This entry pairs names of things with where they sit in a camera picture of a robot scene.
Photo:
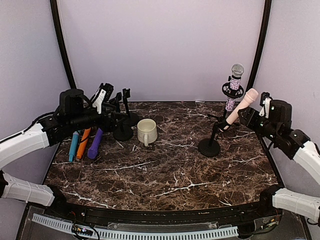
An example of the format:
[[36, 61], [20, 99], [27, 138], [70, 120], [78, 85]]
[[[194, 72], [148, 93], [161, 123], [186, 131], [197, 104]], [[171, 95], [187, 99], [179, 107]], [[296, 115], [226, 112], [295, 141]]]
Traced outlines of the black stand of blue microphone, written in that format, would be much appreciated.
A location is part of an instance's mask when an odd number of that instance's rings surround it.
[[107, 94], [104, 96], [101, 104], [101, 114], [103, 116], [107, 116], [112, 112], [117, 111], [116, 100], [117, 100], [116, 97], [113, 97], [110, 99], [110, 97]]

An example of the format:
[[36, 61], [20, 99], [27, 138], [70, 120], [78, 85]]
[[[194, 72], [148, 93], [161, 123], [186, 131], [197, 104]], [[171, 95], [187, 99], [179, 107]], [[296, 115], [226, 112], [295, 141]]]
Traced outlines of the black stand of purple microphone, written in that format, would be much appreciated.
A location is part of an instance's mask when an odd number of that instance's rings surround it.
[[110, 129], [113, 132], [113, 138], [118, 142], [125, 142], [130, 140], [134, 133], [130, 126], [125, 125], [124, 122], [129, 117], [126, 113], [120, 112], [120, 100], [122, 99], [122, 93], [118, 92], [114, 98], [112, 98], [109, 103], [115, 105], [115, 111], [110, 114]]

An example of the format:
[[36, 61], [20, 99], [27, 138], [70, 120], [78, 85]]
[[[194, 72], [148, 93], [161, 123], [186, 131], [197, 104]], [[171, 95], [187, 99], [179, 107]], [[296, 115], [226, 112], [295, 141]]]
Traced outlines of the black stand of orange microphone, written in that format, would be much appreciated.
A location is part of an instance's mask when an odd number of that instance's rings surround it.
[[138, 124], [138, 122], [140, 121], [140, 117], [136, 113], [131, 112], [129, 110], [128, 98], [130, 98], [130, 97], [131, 97], [131, 90], [129, 88], [123, 88], [122, 89], [122, 101], [124, 103], [125, 111], [127, 114], [127, 119], [124, 120], [123, 123], [125, 125], [130, 126], [130, 127], [133, 127]]

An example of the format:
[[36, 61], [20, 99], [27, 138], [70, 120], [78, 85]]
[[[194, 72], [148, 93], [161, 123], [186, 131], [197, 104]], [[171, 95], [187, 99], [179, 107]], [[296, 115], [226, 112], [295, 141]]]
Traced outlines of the pale pink toy microphone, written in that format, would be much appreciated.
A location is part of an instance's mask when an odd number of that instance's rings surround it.
[[249, 89], [242, 101], [237, 105], [237, 107], [231, 112], [231, 114], [219, 124], [218, 129], [221, 132], [226, 131], [239, 117], [238, 111], [247, 108], [252, 104], [259, 96], [259, 93], [254, 88]]

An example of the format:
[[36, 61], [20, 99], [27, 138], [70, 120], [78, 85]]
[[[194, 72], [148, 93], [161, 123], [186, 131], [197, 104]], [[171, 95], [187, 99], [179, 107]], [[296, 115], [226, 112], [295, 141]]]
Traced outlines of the black shock mount tripod stand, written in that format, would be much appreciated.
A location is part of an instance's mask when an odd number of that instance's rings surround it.
[[241, 98], [244, 95], [244, 89], [240, 85], [240, 81], [236, 80], [236, 83], [231, 83], [231, 81], [225, 83], [222, 86], [222, 92], [227, 97], [223, 115], [215, 116], [212, 114], [208, 114], [206, 116], [208, 118], [215, 118], [218, 122], [222, 122], [226, 118], [227, 113], [233, 110], [235, 100]]

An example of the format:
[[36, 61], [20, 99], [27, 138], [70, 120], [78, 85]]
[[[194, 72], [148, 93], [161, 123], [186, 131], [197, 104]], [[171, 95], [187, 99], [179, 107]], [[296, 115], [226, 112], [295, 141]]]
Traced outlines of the orange toy microphone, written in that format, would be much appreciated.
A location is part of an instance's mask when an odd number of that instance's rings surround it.
[[82, 135], [82, 138], [80, 140], [80, 144], [78, 146], [78, 150], [77, 150], [77, 154], [76, 154], [76, 158], [77, 159], [81, 159], [84, 155], [85, 152], [85, 148], [87, 146], [89, 137], [90, 137], [90, 133], [91, 133], [91, 128], [85, 129]]

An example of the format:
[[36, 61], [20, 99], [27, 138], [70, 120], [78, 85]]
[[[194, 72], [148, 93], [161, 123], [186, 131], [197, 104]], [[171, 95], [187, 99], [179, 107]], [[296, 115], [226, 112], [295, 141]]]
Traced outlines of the purple toy microphone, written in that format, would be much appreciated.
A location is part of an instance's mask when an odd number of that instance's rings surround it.
[[97, 157], [98, 149], [99, 149], [103, 134], [104, 134], [103, 130], [101, 128], [98, 128], [96, 135], [94, 137], [94, 140], [93, 140], [90, 148], [87, 151], [87, 157], [89, 159], [93, 160]]

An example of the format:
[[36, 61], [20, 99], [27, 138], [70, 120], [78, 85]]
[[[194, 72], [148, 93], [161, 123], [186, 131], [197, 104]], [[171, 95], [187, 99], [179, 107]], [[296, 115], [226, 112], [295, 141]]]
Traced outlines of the blue toy microphone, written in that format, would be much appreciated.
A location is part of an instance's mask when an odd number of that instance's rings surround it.
[[81, 136], [81, 132], [79, 130], [75, 131], [72, 135], [71, 144], [68, 152], [69, 162], [73, 162], [76, 156], [76, 151], [77, 151], [78, 145], [80, 144], [80, 136]]

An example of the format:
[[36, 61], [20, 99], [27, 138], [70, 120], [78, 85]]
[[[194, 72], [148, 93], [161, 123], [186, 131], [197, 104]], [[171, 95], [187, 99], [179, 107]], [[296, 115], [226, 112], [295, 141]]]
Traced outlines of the silver glitter microphone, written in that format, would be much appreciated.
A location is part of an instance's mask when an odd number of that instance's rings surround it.
[[[229, 81], [229, 89], [230, 89], [230, 95], [234, 97], [234, 96], [238, 95], [238, 91], [239, 91], [239, 87], [240, 87], [240, 83], [241, 83], [241, 78], [244, 73], [243, 65], [240, 63], [234, 64], [231, 68], [231, 73], [232, 73], [232, 75], [231, 75], [231, 78]], [[225, 110], [227, 112], [232, 111], [233, 107], [234, 107], [234, 103], [235, 103], [234, 98], [227, 97]]]

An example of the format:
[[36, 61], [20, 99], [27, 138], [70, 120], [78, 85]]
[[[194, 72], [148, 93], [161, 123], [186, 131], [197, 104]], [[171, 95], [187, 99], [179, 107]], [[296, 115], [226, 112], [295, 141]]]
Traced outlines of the black stand of pink microphone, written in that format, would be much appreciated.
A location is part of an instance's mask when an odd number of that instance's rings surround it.
[[220, 144], [215, 140], [218, 133], [218, 122], [215, 122], [212, 127], [210, 138], [204, 138], [198, 143], [199, 152], [206, 157], [217, 156], [221, 150]]

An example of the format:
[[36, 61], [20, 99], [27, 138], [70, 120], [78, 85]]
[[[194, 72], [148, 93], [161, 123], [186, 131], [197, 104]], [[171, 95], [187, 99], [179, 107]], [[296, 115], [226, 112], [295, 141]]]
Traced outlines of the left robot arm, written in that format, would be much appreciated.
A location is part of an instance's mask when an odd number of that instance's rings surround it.
[[[34, 151], [52, 147], [73, 133], [92, 127], [110, 129], [110, 115], [115, 107], [108, 104], [114, 87], [102, 83], [92, 98], [81, 89], [69, 89], [60, 93], [59, 106], [53, 112], [37, 117], [29, 127], [0, 141], [0, 167]], [[51, 208], [60, 218], [67, 218], [70, 206], [64, 195], [54, 186], [40, 185], [0, 172], [1, 198], [36, 203]]]

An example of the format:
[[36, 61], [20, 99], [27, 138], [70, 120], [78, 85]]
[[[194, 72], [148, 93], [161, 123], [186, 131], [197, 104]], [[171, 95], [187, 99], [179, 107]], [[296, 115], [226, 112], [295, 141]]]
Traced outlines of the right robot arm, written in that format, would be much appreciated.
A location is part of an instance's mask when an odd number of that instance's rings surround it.
[[[271, 141], [274, 148], [280, 149], [290, 160], [303, 167], [316, 181], [320, 181], [320, 150], [301, 130], [292, 129], [292, 106], [283, 100], [271, 100], [269, 107], [261, 112], [251, 107], [238, 111], [242, 125], [253, 130], [260, 137]], [[266, 217], [271, 211], [282, 209], [307, 217], [320, 224], [320, 199], [293, 192], [280, 184], [263, 190], [255, 213]]]

